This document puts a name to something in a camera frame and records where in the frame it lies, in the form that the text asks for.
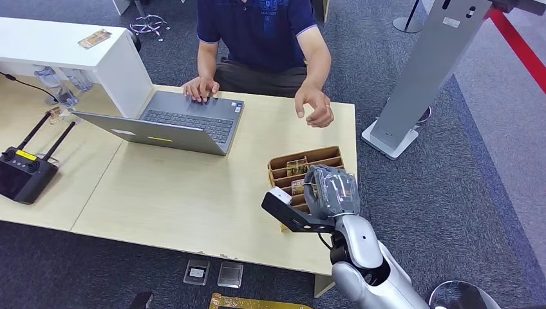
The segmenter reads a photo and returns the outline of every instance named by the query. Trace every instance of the cardboard divider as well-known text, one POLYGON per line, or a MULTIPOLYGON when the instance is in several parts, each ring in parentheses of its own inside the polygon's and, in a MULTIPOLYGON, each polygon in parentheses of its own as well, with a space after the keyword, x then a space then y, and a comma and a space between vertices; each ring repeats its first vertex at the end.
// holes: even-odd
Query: cardboard divider
MULTIPOLYGON (((338 165, 342 165, 341 163, 342 163, 341 157, 336 156, 335 158, 328 158, 328 159, 323 159, 323 160, 314 161, 314 162, 307 162, 306 165, 310 166, 310 165, 323 164, 327 166, 338 166, 338 165)), ((286 167, 282 169, 274 169, 273 171, 271 171, 271 173, 273 174, 273 179, 284 178, 284 177, 287 177, 288 175, 286 167)))
POLYGON ((293 155, 289 154, 288 156, 280 156, 271 159, 271 161, 269 162, 269 168, 272 170, 282 169, 287 166, 287 162, 303 159, 305 156, 307 157, 307 162, 315 162, 328 158, 335 158, 336 156, 341 156, 341 153, 339 152, 339 147, 337 146, 325 147, 311 151, 302 151, 293 155))
MULTIPOLYGON (((271 161, 268 163, 268 176, 271 186, 280 187, 283 191, 289 194, 292 197, 290 204, 295 209, 309 213, 309 208, 305 203, 305 197, 303 194, 292 195, 292 182, 294 180, 303 179, 305 174, 297 174, 292 176, 288 176, 287 174, 287 162, 300 160, 303 158, 307 158, 307 166, 322 164, 343 168, 344 165, 339 146, 325 147, 289 154, 287 156, 280 156, 271 159, 271 161)), ((288 230, 288 228, 281 224, 281 230, 284 232, 288 230)))

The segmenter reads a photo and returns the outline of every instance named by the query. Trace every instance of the man's arm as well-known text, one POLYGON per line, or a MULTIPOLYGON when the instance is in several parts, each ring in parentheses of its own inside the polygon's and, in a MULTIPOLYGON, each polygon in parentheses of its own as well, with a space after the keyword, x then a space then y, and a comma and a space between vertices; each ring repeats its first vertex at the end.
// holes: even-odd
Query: man's arm
POLYGON ((214 81, 217 54, 218 42, 199 41, 199 50, 197 51, 197 72, 199 76, 182 85, 184 95, 190 95, 191 99, 197 100, 197 102, 206 102, 208 91, 218 92, 220 85, 214 81))
POLYGON ((303 30, 296 38, 307 59, 307 78, 295 97, 297 116, 303 118, 303 105, 309 104, 315 111, 306 118, 307 124, 312 127, 326 127, 334 121, 330 99, 322 92, 332 62, 330 51, 316 26, 303 30))
POLYGON ((199 50, 197 52, 197 71, 199 72, 199 77, 204 79, 214 78, 217 54, 218 42, 205 43, 199 41, 199 50))
POLYGON ((300 33, 297 42, 307 59, 307 78, 304 82, 322 89, 330 72, 332 58, 319 28, 315 26, 300 33))

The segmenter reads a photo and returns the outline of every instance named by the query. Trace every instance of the floor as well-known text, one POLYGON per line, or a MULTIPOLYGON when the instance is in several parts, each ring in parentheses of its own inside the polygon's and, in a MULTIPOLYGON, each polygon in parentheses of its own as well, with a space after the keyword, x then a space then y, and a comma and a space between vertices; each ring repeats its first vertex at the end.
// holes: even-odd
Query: floor
MULTIPOLYGON (((0 16, 126 26, 110 0, 0 0, 0 16)), ((381 111, 419 35, 395 30, 408 0, 332 0, 320 29, 332 53, 325 93, 355 104, 357 129, 381 111)), ((424 21, 430 0, 417 10, 424 21)), ((148 12, 171 23, 164 42, 142 37, 140 52, 156 84, 196 74, 195 0, 155 0, 148 12)), ((514 11, 514 26, 546 62, 546 17, 514 11)), ((225 47, 222 55, 227 53, 225 47)), ((494 25, 486 21, 415 143, 389 161, 357 141, 362 213, 426 298, 449 279, 472 282, 502 308, 546 304, 546 96, 494 25)), ((245 265, 239 290, 215 280, 182 283, 192 255, 0 222, 0 301, 5 308, 126 308, 154 290, 157 308, 206 308, 213 292, 353 308, 333 289, 312 298, 312 276, 245 265)), ((220 260, 211 259, 217 272, 220 260)))

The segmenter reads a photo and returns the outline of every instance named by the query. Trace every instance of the man's left hand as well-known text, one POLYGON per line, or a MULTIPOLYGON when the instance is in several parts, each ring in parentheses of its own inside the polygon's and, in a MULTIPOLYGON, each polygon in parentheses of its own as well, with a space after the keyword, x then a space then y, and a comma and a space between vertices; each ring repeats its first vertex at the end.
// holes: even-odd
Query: man's left hand
POLYGON ((312 127, 327 127, 334 121, 328 98, 317 86, 303 82, 296 93, 296 113, 298 118, 305 116, 303 104, 311 105, 315 111, 306 118, 307 125, 312 127))

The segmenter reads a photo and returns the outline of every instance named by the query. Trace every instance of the laptop keyboard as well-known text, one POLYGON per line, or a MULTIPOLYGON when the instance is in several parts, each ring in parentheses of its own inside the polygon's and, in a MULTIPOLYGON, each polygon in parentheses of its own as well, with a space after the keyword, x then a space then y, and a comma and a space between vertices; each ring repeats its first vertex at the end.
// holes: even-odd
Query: laptop keyboard
POLYGON ((203 129, 219 144, 226 143, 231 127, 233 126, 232 120, 167 113, 165 111, 155 111, 153 109, 148 110, 142 120, 203 129))

